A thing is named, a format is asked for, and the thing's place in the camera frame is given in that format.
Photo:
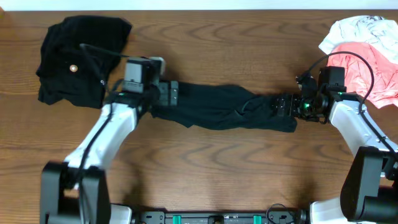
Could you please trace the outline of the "black t-shirt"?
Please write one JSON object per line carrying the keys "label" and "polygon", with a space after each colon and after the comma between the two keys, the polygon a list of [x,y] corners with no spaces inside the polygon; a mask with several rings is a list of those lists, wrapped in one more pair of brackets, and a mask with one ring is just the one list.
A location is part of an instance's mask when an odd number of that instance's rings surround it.
{"label": "black t-shirt", "polygon": [[212,130],[234,128],[270,129],[292,133],[297,121],[277,115],[279,95],[256,95],[238,85],[180,83],[175,106],[154,106],[154,118],[175,121],[187,128]]}

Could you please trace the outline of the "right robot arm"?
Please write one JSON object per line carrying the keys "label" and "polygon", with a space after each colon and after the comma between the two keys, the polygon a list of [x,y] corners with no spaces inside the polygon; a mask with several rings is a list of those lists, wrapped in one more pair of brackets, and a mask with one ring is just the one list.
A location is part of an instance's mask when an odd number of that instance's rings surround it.
{"label": "right robot arm", "polygon": [[337,198],[313,202],[309,223],[397,223],[397,144],[370,117],[360,96],[331,91],[311,98],[284,94],[279,116],[334,126],[354,156]]}

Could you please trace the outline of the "folded black pants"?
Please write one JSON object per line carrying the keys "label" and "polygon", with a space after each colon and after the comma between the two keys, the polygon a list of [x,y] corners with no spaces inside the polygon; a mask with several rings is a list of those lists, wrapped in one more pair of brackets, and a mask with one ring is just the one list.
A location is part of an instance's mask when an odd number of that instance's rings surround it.
{"label": "folded black pants", "polygon": [[132,24],[118,17],[71,16],[49,27],[36,71],[38,100],[52,105],[67,100],[100,109],[104,84],[118,66]]}

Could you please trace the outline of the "coral pink t-shirt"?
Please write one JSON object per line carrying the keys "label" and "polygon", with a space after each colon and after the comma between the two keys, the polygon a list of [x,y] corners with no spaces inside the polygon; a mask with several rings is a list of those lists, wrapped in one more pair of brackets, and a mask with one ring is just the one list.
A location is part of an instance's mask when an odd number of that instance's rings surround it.
{"label": "coral pink t-shirt", "polygon": [[365,96],[377,108],[397,105],[397,64],[388,61],[373,46],[363,42],[348,42],[337,46],[328,58],[328,66],[345,69],[346,91]]}

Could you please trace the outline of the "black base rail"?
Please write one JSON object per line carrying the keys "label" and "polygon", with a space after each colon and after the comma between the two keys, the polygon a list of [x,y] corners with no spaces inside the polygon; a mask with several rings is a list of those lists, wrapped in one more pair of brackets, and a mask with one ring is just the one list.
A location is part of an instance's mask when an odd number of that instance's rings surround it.
{"label": "black base rail", "polygon": [[125,224],[309,224],[307,210],[272,205],[260,212],[169,212],[164,209],[133,210],[112,204],[110,223]]}

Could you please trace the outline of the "white printed t-shirt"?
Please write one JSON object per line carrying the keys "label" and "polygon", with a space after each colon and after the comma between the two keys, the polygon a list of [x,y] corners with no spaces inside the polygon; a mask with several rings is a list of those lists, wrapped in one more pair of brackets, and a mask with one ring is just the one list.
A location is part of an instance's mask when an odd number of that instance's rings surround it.
{"label": "white printed t-shirt", "polygon": [[390,62],[397,63],[397,22],[381,16],[354,16],[336,21],[319,44],[330,54],[338,45],[364,42],[372,45]]}

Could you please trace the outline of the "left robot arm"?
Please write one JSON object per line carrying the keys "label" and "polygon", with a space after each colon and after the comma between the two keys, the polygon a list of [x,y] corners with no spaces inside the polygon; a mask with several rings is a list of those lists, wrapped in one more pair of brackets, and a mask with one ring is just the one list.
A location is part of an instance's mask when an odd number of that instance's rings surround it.
{"label": "left robot arm", "polygon": [[41,174],[41,223],[134,223],[133,210],[111,203],[108,169],[121,144],[153,106],[175,106],[177,81],[118,80],[83,142],[63,162],[48,162]]}

